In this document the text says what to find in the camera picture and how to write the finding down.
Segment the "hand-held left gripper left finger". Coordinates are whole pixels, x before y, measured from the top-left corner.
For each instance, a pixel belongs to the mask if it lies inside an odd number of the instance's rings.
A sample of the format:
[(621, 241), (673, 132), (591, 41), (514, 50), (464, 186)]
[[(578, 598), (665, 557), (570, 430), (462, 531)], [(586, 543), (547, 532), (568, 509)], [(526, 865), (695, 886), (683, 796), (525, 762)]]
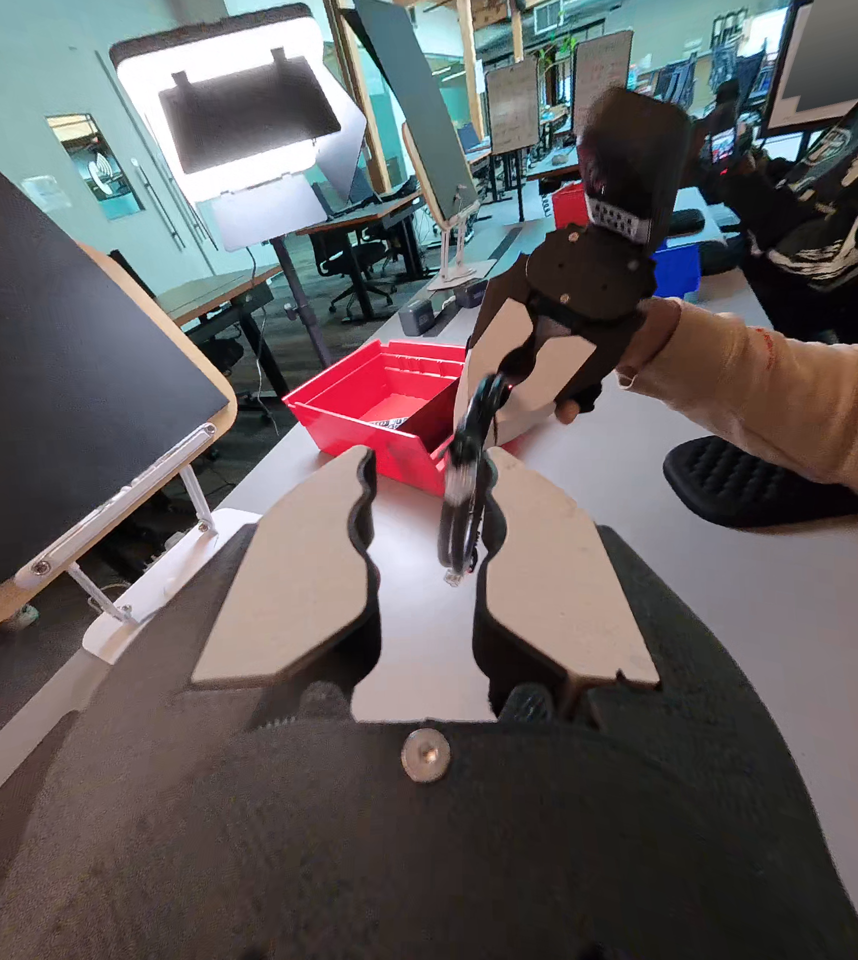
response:
[(192, 674), (205, 689), (354, 690), (381, 652), (375, 451), (352, 446), (260, 519)]

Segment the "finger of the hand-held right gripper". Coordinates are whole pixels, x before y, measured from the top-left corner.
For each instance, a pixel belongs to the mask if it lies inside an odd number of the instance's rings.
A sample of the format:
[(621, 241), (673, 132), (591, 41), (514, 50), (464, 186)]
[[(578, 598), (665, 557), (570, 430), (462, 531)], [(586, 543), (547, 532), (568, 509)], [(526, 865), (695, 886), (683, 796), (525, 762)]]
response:
[(595, 353), (596, 345), (577, 335), (543, 342), (527, 374), (507, 377), (507, 398), (495, 414), (492, 443), (506, 445), (548, 420), (557, 397)]
[(453, 428), (481, 434), (482, 450), (518, 438), (536, 422), (536, 401), (522, 386), (533, 366), (535, 328), (527, 308), (506, 300), (475, 332), (459, 377)]

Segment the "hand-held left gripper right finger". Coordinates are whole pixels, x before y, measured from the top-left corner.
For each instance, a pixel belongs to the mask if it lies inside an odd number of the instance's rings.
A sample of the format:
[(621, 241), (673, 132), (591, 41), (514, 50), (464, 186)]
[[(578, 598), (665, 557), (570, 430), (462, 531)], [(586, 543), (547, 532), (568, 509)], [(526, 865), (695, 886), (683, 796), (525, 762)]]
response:
[(587, 690), (661, 679), (595, 522), (504, 449), (486, 454), (474, 657), (501, 688)]

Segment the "red plastic bin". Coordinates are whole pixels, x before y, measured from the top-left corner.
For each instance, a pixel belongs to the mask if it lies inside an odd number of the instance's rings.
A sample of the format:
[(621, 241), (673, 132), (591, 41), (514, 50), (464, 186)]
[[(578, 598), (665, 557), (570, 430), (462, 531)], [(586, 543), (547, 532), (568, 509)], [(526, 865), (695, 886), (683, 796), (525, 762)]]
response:
[[(339, 456), (362, 446), (381, 476), (449, 498), (467, 494), (470, 465), (448, 480), (448, 448), (465, 347), (422, 339), (370, 342), (290, 392), (285, 403), (319, 450)], [(415, 412), (411, 434), (364, 425)]]

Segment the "red plastic crate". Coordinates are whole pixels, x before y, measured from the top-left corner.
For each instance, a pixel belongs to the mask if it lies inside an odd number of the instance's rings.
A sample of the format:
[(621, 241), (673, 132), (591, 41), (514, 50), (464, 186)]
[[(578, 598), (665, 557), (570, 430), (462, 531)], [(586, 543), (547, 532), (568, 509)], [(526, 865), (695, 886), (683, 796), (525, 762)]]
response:
[(587, 195), (580, 182), (571, 182), (560, 187), (551, 194), (550, 201), (557, 230), (570, 226), (583, 228), (589, 224)]

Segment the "blue plastic bin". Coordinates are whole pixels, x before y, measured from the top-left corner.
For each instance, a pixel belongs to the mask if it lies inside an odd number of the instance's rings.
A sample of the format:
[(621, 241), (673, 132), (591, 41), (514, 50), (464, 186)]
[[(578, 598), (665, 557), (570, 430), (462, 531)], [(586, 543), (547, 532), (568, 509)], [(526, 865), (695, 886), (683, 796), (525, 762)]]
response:
[(700, 244), (663, 244), (653, 254), (655, 291), (659, 298), (685, 299), (698, 293), (702, 280)]

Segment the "black office chair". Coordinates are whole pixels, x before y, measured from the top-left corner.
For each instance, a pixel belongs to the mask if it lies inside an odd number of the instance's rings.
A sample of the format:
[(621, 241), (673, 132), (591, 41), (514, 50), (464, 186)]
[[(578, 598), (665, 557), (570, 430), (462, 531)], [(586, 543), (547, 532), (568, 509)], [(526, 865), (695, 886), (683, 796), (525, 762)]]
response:
[(352, 244), (349, 234), (335, 231), (311, 234), (310, 241), (315, 269), (321, 278), (350, 280), (349, 286), (330, 301), (329, 313), (335, 314), (339, 303), (346, 302), (343, 319), (346, 323), (352, 322), (354, 317), (351, 306), (352, 303), (357, 303), (362, 311), (361, 321), (387, 320), (391, 312), (376, 312), (371, 299), (371, 295), (382, 297), (387, 307), (394, 306), (393, 295), (397, 293), (398, 287), (391, 284), (388, 289), (381, 288), (373, 282), (372, 277), (372, 267), (387, 257), (387, 246), (378, 241)]

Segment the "wooden office desk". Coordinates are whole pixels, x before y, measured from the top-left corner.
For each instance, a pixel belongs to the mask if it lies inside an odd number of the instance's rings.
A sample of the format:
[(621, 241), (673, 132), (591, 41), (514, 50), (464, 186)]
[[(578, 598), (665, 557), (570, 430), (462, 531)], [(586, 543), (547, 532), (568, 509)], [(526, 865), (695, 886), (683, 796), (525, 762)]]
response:
[(197, 279), (159, 294), (156, 301), (226, 377), (247, 344), (261, 383), (283, 399), (290, 387), (255, 318), (273, 300), (270, 284), (280, 273), (279, 266), (271, 266)]
[[(414, 226), (415, 215), (423, 207), (423, 191), (416, 189), (406, 195), (376, 198), (375, 201), (354, 206), (321, 222), (304, 226), (295, 234), (307, 237), (310, 245), (311, 234), (330, 232), (348, 234), (352, 244), (375, 241), (384, 243), (387, 256), (371, 267), (371, 276), (373, 283), (381, 288), (389, 289), (394, 284), (397, 287), (392, 297), (394, 299), (399, 291), (399, 283), (424, 282), (430, 276)], [(374, 279), (375, 269), (395, 258), (401, 259), (402, 272), (391, 277), (387, 285), (379, 285)]]

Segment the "white rolling whiteboard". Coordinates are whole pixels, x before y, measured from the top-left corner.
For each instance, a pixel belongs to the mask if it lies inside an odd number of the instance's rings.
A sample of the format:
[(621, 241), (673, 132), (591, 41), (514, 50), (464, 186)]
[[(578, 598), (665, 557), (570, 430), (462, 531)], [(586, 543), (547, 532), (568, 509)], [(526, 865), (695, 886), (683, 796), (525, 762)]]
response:
[(491, 152), (496, 157), (539, 142), (538, 71), (537, 60), (527, 56), (485, 74)]
[(575, 50), (572, 129), (580, 139), (596, 102), (609, 89), (627, 86), (634, 32), (619, 30), (580, 42)]

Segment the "black board with wooden rim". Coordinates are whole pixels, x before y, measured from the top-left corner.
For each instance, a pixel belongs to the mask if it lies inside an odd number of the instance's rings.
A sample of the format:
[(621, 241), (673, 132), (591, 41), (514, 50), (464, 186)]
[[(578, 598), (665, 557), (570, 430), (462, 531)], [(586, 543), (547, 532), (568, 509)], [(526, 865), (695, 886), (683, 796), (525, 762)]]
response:
[(439, 229), (439, 269), (429, 290), (483, 281), (495, 260), (467, 262), (465, 253), (468, 225), (480, 207), (478, 192), (409, 15), (390, 2), (356, 1), (345, 17), (399, 103), (403, 144)]
[(0, 624), (235, 422), (227, 380), (107, 255), (73, 240), (0, 171)]

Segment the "studio light panel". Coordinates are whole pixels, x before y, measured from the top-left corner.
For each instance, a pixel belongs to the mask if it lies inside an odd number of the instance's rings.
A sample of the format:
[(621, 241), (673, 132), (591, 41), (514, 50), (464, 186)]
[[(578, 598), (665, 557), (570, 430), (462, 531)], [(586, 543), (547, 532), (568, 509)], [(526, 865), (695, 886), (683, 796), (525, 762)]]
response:
[(306, 174), (347, 197), (367, 121), (325, 65), (309, 6), (284, 4), (113, 44), (118, 82), (185, 201), (228, 254), (267, 243), (323, 367), (332, 364), (285, 238), (327, 220)]

